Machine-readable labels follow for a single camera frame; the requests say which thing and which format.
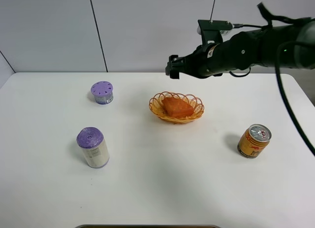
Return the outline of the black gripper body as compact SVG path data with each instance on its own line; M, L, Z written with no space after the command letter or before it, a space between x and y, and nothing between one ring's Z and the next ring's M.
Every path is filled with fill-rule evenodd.
M262 36L263 32L240 32L204 52L194 52L185 57L181 73L208 78L232 70L246 70L258 62Z

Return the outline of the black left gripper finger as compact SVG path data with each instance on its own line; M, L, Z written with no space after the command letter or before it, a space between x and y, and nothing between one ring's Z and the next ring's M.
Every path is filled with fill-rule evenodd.
M182 68L170 68L168 71L168 75L171 79L180 79L181 72Z

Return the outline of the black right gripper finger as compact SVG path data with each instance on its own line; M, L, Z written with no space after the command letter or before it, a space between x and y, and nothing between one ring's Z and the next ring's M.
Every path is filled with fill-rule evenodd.
M182 68L184 66L184 58L178 55L169 56L167 66L165 68L165 74L168 74L170 68Z

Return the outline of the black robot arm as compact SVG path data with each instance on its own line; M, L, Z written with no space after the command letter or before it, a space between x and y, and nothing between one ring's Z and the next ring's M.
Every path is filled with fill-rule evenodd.
M242 28L227 21L198 20L202 43L191 54L169 57L165 73L178 79L183 73L205 79L234 70L264 67L313 69L315 67L315 21L289 20L287 26L257 26L224 41L223 32Z

